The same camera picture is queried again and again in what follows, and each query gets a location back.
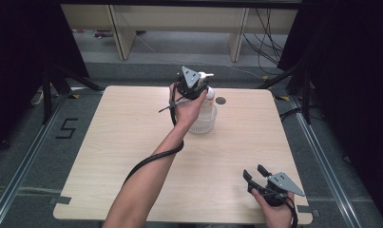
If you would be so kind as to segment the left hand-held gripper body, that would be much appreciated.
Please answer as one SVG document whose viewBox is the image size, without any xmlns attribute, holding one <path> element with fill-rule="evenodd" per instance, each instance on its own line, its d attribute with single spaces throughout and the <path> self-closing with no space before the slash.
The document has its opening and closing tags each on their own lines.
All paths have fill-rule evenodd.
<svg viewBox="0 0 383 228">
<path fill-rule="evenodd" d="M 207 89 L 208 79 L 202 72 L 186 66 L 182 67 L 182 76 L 177 81 L 177 90 L 181 94 L 181 99 L 195 100 Z"/>
</svg>

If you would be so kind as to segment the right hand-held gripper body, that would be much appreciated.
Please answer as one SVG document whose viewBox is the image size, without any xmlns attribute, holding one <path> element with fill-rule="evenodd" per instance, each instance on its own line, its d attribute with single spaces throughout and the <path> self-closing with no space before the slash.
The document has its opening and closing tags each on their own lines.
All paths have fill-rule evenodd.
<svg viewBox="0 0 383 228">
<path fill-rule="evenodd" d="M 261 186 L 257 182 L 252 180 L 247 182 L 247 192 L 252 193 L 253 189 L 256 189 L 266 200 L 270 206 L 278 207 L 286 201 L 288 193 L 294 193 L 295 195 L 304 197 L 304 191 L 298 187 L 284 172 L 271 174 L 267 179 L 267 184 Z"/>
</svg>

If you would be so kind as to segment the black curtain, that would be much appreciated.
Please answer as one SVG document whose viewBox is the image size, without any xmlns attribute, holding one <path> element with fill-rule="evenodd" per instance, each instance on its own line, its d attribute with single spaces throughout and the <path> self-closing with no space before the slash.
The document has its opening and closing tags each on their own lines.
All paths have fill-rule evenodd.
<svg viewBox="0 0 383 228">
<path fill-rule="evenodd" d="M 322 111 L 383 218 L 383 0 L 298 0 L 278 67 L 292 67 L 319 26 L 310 59 Z"/>
<path fill-rule="evenodd" d="M 47 71 L 88 75 L 62 6 L 0 0 L 0 145 L 29 107 Z"/>
</svg>

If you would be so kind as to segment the white plastic basket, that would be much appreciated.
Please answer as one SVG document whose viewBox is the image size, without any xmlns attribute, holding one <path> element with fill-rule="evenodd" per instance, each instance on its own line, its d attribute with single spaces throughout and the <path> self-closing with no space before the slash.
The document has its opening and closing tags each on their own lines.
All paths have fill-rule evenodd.
<svg viewBox="0 0 383 228">
<path fill-rule="evenodd" d="M 209 132 L 214 127 L 217 114 L 218 111 L 214 105 L 211 107 L 202 108 L 198 119 L 194 121 L 189 131 L 195 134 L 203 134 Z"/>
</svg>

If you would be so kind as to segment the person's right hand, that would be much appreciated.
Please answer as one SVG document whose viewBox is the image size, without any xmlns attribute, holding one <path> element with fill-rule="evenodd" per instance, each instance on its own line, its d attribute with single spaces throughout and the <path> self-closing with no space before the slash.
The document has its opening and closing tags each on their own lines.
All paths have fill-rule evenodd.
<svg viewBox="0 0 383 228">
<path fill-rule="evenodd" d="M 256 189 L 252 195 L 263 212 L 267 228 L 292 228 L 293 215 L 287 205 L 270 206 Z"/>
</svg>

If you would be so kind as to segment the white pump bottle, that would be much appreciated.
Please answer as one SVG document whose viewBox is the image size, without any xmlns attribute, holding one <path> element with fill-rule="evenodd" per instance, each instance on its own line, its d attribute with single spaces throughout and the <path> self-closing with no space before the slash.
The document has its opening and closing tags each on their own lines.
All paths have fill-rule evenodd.
<svg viewBox="0 0 383 228">
<path fill-rule="evenodd" d="M 213 73 L 205 73 L 201 72 L 201 77 L 199 79 L 199 83 L 206 82 L 208 83 L 208 78 L 213 76 Z M 213 101 L 215 97 L 215 91 L 212 87 L 207 87 L 207 93 L 205 100 L 201 104 L 199 118 L 202 120 L 208 120 L 212 118 L 213 112 Z"/>
</svg>

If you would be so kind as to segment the black metal stand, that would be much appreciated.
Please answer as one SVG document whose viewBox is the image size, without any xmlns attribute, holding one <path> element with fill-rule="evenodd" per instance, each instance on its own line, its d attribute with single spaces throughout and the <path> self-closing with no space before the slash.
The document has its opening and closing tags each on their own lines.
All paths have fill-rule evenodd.
<svg viewBox="0 0 383 228">
<path fill-rule="evenodd" d="M 71 92 L 71 88 L 67 83 L 67 78 L 73 79 L 83 86 L 95 91 L 104 90 L 103 87 L 90 82 L 87 77 L 83 77 L 66 67 L 58 65 L 46 66 L 42 76 L 42 89 L 44 96 L 43 124 L 47 123 L 52 116 L 53 104 L 51 101 L 51 87 L 54 86 L 58 94 L 68 95 Z"/>
<path fill-rule="evenodd" d="M 310 74 L 304 64 L 295 64 L 277 77 L 259 85 L 258 89 L 267 89 L 288 77 L 291 77 L 291 79 L 286 87 L 286 91 L 289 95 L 296 95 L 299 91 L 302 92 L 302 115 L 306 123 L 310 124 Z"/>
</svg>

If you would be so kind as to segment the light wooden desk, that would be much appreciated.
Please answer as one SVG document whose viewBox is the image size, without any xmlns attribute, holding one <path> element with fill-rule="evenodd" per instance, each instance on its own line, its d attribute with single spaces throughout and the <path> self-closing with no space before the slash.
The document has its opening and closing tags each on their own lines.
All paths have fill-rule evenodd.
<svg viewBox="0 0 383 228">
<path fill-rule="evenodd" d="M 244 33 L 287 34 L 295 21 L 294 9 L 152 7 L 64 4 L 73 29 L 110 30 L 118 55 L 128 58 L 138 31 L 225 33 L 230 58 L 239 59 Z"/>
</svg>

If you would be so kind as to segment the person's left hand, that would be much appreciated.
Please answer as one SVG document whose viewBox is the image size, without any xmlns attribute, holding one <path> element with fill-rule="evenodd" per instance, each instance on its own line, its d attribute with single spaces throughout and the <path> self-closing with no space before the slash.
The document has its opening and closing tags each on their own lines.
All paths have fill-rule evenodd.
<svg viewBox="0 0 383 228">
<path fill-rule="evenodd" d="M 200 96 L 175 107 L 176 127 L 185 127 L 188 129 L 199 117 L 201 104 L 206 98 L 207 90 L 204 90 Z"/>
</svg>

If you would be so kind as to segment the aluminium floor rail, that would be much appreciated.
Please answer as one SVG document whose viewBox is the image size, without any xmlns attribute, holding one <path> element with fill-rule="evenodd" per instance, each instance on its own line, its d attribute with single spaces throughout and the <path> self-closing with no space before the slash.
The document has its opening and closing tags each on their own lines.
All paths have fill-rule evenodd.
<svg viewBox="0 0 383 228">
<path fill-rule="evenodd" d="M 53 127 L 55 120 L 67 100 L 67 95 L 59 95 L 55 99 L 55 103 L 51 106 L 50 116 L 43 121 L 40 118 L 40 126 L 35 131 L 35 136 L 30 141 L 29 148 L 25 150 L 25 154 L 19 161 L 13 175 L 4 186 L 0 186 L 0 225 L 8 213 L 15 197 L 17 196 L 23 181 L 26 179 L 29 170 L 35 162 L 41 146 L 44 144 L 50 129 Z"/>
<path fill-rule="evenodd" d="M 329 163 L 312 126 L 308 123 L 303 114 L 297 114 L 297 119 L 347 227 L 362 228 L 362 224 L 357 217 L 354 207 L 339 183 L 335 171 Z"/>
</svg>

